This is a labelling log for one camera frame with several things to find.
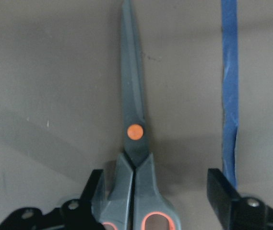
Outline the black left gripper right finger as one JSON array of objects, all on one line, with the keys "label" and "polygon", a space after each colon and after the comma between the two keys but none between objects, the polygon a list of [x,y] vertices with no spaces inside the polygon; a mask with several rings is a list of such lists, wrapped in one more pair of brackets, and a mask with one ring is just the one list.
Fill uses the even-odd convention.
[{"label": "black left gripper right finger", "polygon": [[265,204],[255,197],[242,197],[219,169],[207,172],[207,198],[222,229],[266,229]]}]

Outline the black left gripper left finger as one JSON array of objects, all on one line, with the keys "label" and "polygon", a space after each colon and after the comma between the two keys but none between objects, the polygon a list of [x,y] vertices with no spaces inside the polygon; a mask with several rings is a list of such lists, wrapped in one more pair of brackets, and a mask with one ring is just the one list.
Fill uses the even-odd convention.
[{"label": "black left gripper left finger", "polygon": [[60,208],[66,230],[103,230],[104,226],[93,215],[92,205],[100,182],[103,179],[103,170],[93,170],[85,188],[78,199],[65,202]]}]

